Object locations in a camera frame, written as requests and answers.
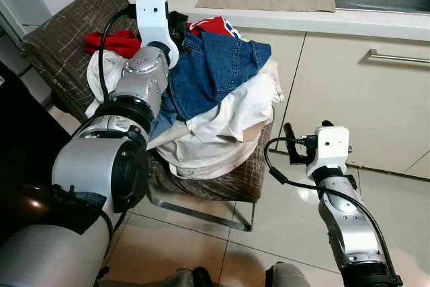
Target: white countertop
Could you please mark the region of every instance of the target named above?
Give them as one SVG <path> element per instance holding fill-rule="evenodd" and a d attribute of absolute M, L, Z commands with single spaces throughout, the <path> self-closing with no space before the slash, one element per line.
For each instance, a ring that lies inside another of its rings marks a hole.
<path fill-rule="evenodd" d="M 189 21 L 222 15 L 235 27 L 300 30 L 430 41 L 430 15 L 338 10 L 335 13 L 196 8 L 198 0 L 167 0 Z"/>

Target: blue jeans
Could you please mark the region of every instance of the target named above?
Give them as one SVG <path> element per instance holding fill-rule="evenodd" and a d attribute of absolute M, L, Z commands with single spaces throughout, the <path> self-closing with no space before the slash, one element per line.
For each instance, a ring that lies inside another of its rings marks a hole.
<path fill-rule="evenodd" d="M 271 55 L 268 44 L 201 32 L 186 34 L 181 54 L 169 72 L 169 91 L 162 97 L 150 139 L 169 129 L 176 119 L 189 120 L 217 106 L 231 91 L 257 74 Z"/>

